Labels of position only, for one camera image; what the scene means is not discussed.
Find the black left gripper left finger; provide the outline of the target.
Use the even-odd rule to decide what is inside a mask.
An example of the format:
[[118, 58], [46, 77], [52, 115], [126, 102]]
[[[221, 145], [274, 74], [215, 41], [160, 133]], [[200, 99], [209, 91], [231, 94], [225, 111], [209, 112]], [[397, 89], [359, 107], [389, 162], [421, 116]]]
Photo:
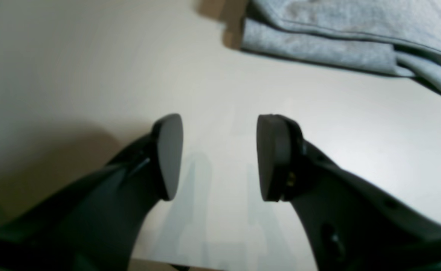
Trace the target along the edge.
[[183, 122], [158, 119], [103, 168], [0, 227], [0, 268], [125, 271], [143, 222], [179, 187]]

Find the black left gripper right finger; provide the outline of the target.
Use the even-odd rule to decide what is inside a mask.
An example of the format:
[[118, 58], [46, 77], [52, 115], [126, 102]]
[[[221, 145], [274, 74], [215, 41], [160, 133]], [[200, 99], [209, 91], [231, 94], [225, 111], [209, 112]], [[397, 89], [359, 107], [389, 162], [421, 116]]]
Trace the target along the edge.
[[289, 202], [319, 271], [441, 271], [441, 224], [344, 170], [294, 120], [258, 116], [265, 202]]

